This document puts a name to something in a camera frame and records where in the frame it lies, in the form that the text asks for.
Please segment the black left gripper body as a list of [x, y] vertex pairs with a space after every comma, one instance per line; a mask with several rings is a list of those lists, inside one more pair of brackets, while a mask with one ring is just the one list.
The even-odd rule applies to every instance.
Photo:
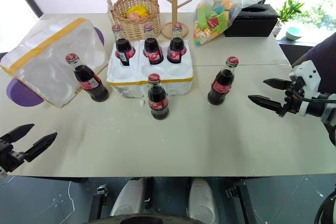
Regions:
[[13, 172], [24, 163], [26, 153], [15, 152], [13, 145], [1, 140], [1, 168], [5, 172]]

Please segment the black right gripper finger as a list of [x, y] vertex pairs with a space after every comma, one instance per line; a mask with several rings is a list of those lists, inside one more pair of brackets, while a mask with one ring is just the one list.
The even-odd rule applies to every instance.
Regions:
[[273, 101], [262, 95], [249, 95], [248, 98], [256, 105], [272, 110], [276, 112], [279, 116], [284, 116], [283, 107], [280, 102]]
[[283, 80], [279, 78], [270, 78], [263, 81], [263, 83], [269, 85], [272, 88], [278, 90], [287, 90], [291, 85], [292, 82], [288, 80]]

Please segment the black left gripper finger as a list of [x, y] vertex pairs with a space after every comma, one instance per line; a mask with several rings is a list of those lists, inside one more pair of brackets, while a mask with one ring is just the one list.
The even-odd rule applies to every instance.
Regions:
[[23, 138], [33, 127], [34, 124], [25, 124], [18, 126], [10, 132], [6, 133], [5, 135], [1, 136], [1, 140], [5, 141], [6, 143], [14, 143]]
[[48, 147], [52, 145], [55, 138], [57, 136], [57, 132], [46, 135], [38, 140], [33, 146], [24, 153], [24, 159], [27, 162], [33, 161], [37, 156], [39, 156], [42, 152], [44, 152]]

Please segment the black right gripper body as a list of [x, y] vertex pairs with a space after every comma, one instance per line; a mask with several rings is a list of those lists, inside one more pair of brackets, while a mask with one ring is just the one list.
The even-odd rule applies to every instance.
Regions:
[[278, 115], [284, 117], [287, 112], [297, 114], [302, 104], [302, 101], [295, 96], [295, 92], [299, 91], [297, 85], [290, 81], [281, 80], [280, 90], [285, 91], [285, 103], [280, 108]]

